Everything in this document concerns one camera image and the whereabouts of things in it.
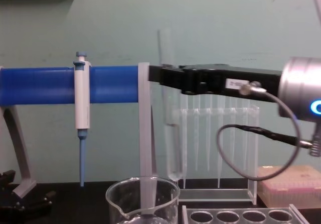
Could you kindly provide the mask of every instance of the transparent stand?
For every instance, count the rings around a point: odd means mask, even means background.
[[[256,204],[255,181],[248,181],[246,189],[220,188],[221,177],[230,178],[232,170],[218,154],[215,136],[217,129],[226,124],[258,126],[259,108],[247,99],[220,95],[187,96],[176,89],[162,88],[167,175],[173,181],[183,180],[180,201],[251,201]],[[221,135],[221,143],[234,164],[243,166],[250,175],[256,174],[257,135],[228,129]],[[218,179],[218,186],[185,189],[186,178],[193,178],[193,173],[208,173],[206,178]]]
[[[309,224],[294,205],[289,208],[189,209],[182,207],[183,224],[260,223]]]

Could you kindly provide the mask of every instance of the glass beaker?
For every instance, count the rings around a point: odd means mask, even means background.
[[[110,224],[177,224],[179,187],[158,177],[134,177],[106,192]]]

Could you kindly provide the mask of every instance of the white label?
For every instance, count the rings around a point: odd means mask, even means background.
[[[240,79],[231,79],[227,78],[225,83],[225,88],[228,89],[240,89],[241,86],[248,84],[248,80],[240,80]]]

